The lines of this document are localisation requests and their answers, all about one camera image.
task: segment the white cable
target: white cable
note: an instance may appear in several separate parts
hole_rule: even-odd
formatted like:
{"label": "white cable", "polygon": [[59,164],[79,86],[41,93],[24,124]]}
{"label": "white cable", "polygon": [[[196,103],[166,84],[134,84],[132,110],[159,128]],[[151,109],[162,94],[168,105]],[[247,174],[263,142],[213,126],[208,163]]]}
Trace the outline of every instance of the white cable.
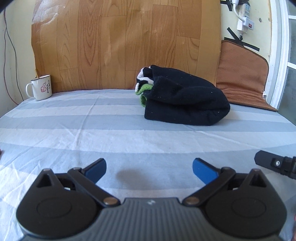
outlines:
{"label": "white cable", "polygon": [[240,17],[239,14],[237,13],[236,8],[237,8],[237,5],[234,3],[233,6],[232,6],[232,10],[233,10],[233,12],[235,13],[235,15],[236,15],[240,20],[242,20],[242,21],[244,22],[244,19],[243,19],[242,17]]}

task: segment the brown mat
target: brown mat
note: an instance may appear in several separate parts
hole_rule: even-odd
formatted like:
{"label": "brown mat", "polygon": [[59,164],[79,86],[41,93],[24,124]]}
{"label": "brown mat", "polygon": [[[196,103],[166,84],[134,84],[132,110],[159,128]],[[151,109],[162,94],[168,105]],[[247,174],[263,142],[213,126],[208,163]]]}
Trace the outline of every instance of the brown mat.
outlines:
{"label": "brown mat", "polygon": [[216,86],[230,103],[277,111],[263,98],[267,75],[265,58],[228,40],[222,41]]}
{"label": "brown mat", "polygon": [[32,47],[53,92],[133,89],[152,64],[216,81],[219,0],[36,0]]}

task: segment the white enamel mug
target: white enamel mug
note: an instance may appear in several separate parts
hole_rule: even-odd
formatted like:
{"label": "white enamel mug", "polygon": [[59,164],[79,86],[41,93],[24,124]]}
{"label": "white enamel mug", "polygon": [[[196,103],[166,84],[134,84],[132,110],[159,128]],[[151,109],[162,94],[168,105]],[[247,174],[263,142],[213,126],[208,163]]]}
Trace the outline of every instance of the white enamel mug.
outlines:
{"label": "white enamel mug", "polygon": [[[32,85],[33,96],[28,93],[28,86]],[[35,100],[44,100],[52,95],[52,84],[50,81],[50,74],[31,80],[31,83],[26,85],[26,93],[28,97]]]}

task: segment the bed sheet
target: bed sheet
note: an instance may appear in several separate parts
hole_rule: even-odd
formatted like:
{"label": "bed sheet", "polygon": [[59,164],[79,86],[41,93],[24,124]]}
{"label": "bed sheet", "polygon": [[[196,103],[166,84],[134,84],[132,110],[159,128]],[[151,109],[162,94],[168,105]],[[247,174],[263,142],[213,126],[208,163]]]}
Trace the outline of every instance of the bed sheet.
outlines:
{"label": "bed sheet", "polygon": [[[73,91],[26,100],[0,118],[0,148],[0,240],[15,241],[22,236],[16,208],[43,168],[66,172],[102,157],[107,172],[97,185],[121,201],[182,199],[204,185],[192,172],[196,157],[249,172],[258,167],[259,150],[295,156],[296,126],[278,113],[238,105],[213,126],[150,121],[134,91]],[[281,237],[290,240],[296,181],[261,169],[286,204]]]}

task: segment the brown cushion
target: brown cushion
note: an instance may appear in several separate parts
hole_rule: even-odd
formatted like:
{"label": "brown cushion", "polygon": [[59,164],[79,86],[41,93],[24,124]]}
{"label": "brown cushion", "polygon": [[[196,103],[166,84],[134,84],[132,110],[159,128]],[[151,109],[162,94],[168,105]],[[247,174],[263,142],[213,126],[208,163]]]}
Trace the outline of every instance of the brown cushion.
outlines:
{"label": "brown cushion", "polygon": [[267,75],[265,58],[228,40],[222,41],[216,86],[230,103],[277,111],[263,99]]}

